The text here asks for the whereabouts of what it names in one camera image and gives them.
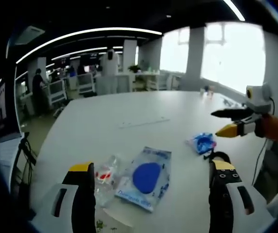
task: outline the white table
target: white table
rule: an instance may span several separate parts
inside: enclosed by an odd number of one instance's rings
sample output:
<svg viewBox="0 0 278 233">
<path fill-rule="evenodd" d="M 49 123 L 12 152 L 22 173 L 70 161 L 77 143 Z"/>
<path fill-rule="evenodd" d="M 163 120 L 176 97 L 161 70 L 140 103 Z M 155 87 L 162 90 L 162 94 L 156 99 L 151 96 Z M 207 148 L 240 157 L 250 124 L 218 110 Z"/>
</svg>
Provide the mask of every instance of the white table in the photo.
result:
<svg viewBox="0 0 278 233">
<path fill-rule="evenodd" d="M 18 163 L 17 157 L 19 156 L 19 145 L 23 138 L 24 133 L 22 133 L 21 136 L 17 138 L 0 143 L 0 171 L 4 177 L 5 183 L 10 193 L 12 192 L 12 179 L 15 178 L 13 177 L 14 169 Z"/>
<path fill-rule="evenodd" d="M 220 94 L 201 97 L 198 92 L 139 92 L 71 101 L 52 126 L 37 159 L 31 187 L 36 209 L 43 195 L 61 183 L 69 167 L 86 161 L 95 164 L 119 153 L 131 161 L 144 146 L 172 151 L 171 181 L 153 213 L 115 198 L 108 212 L 134 227 L 134 232 L 208 232 L 209 163 L 185 140 L 214 133 L 230 122 L 211 112 L 225 108 Z M 120 129 L 123 122 L 153 117 L 170 120 Z M 252 182 L 264 139 L 253 133 L 244 137 L 216 138 L 216 150 L 230 156 L 241 179 Z M 263 160 L 260 158 L 258 170 Z"/>
<path fill-rule="evenodd" d="M 136 76 L 157 76 L 157 75 L 159 75 L 159 72 L 151 72 L 151 71 L 144 71 L 144 72 L 138 72 L 138 73 L 121 72 L 121 73 L 117 74 L 117 76 L 119 76 L 119 75 L 129 75 L 130 81 L 134 82 L 134 81 L 136 81 Z"/>
</svg>

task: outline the window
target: window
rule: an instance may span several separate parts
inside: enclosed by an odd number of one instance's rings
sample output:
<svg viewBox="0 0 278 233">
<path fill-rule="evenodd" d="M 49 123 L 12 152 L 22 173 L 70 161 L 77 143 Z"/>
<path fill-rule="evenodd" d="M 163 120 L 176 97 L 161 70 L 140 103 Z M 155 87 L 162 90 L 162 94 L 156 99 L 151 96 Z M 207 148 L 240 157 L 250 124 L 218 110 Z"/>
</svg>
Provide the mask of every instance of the window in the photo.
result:
<svg viewBox="0 0 278 233">
<path fill-rule="evenodd" d="M 245 93 L 247 85 L 263 84 L 264 35 L 248 23 L 211 23 L 205 28 L 201 77 Z"/>
<path fill-rule="evenodd" d="M 190 28 L 164 34 L 160 53 L 160 69 L 182 72 L 187 70 Z"/>
</svg>

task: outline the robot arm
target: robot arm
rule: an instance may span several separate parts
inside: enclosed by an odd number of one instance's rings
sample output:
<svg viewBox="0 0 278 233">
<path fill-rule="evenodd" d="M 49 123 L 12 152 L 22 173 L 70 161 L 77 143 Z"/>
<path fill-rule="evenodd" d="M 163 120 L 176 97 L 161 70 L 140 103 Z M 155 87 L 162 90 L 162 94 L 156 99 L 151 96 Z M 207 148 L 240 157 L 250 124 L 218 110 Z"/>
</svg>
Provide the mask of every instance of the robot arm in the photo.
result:
<svg viewBox="0 0 278 233">
<path fill-rule="evenodd" d="M 216 135 L 236 137 L 255 132 L 257 136 L 264 137 L 261 120 L 268 116 L 271 110 L 270 100 L 271 89 L 268 84 L 247 86 L 245 109 L 223 109 L 211 113 L 215 117 L 228 117 L 233 120 L 233 123 L 224 126 Z"/>
</svg>

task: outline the plastic bag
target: plastic bag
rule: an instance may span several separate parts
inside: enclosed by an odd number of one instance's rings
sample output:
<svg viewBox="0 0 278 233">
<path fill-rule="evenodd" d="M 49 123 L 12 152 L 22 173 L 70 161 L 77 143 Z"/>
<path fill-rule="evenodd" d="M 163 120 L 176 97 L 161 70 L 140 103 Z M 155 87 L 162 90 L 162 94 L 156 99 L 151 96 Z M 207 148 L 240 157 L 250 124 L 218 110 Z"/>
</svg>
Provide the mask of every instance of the plastic bag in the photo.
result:
<svg viewBox="0 0 278 233">
<path fill-rule="evenodd" d="M 187 140 L 186 143 L 190 145 L 195 151 L 202 155 L 211 151 L 217 143 L 213 140 L 212 133 L 200 133 Z"/>
<path fill-rule="evenodd" d="M 169 187 L 171 152 L 145 147 L 132 161 L 116 190 L 115 195 L 152 212 Z M 142 193 L 134 185 L 133 174 L 143 164 L 158 164 L 159 175 L 150 193 Z"/>
<path fill-rule="evenodd" d="M 120 159 L 111 155 L 109 160 L 95 166 L 95 199 L 96 205 L 106 207 L 114 198 L 114 187 L 119 179 Z"/>
</svg>

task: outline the ceiling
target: ceiling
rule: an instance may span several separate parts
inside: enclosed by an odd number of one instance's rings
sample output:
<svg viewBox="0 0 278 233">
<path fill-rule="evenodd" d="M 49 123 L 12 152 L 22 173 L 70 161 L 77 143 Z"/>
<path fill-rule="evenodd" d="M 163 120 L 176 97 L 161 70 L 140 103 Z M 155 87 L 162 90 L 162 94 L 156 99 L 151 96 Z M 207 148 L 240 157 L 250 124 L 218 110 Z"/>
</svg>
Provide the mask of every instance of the ceiling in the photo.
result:
<svg viewBox="0 0 278 233">
<path fill-rule="evenodd" d="M 270 14 L 256 1 L 233 0 L 246 22 L 256 23 L 263 29 L 278 34 L 278 24 Z M 26 45 L 12 45 L 9 57 L 17 61 L 23 55 L 37 46 L 69 33 L 86 29 L 103 27 L 131 27 L 149 29 L 162 33 L 190 26 L 203 27 L 207 22 L 237 21 L 237 17 L 222 0 L 164 0 L 159 4 L 146 0 L 134 3 L 114 1 L 96 6 L 69 6 L 58 9 L 41 8 L 40 11 L 20 11 L 14 17 L 11 42 L 14 44 L 21 32 L 32 25 L 45 32 Z M 66 53 L 89 48 L 122 46 L 125 38 L 117 36 L 131 36 L 138 41 L 138 45 L 159 38 L 160 35 L 128 32 L 108 31 L 85 33 L 67 37 L 53 42 L 25 58 L 18 65 L 18 75 L 27 69 L 30 60 L 38 56 L 47 58 L 47 65 L 51 59 Z"/>
</svg>

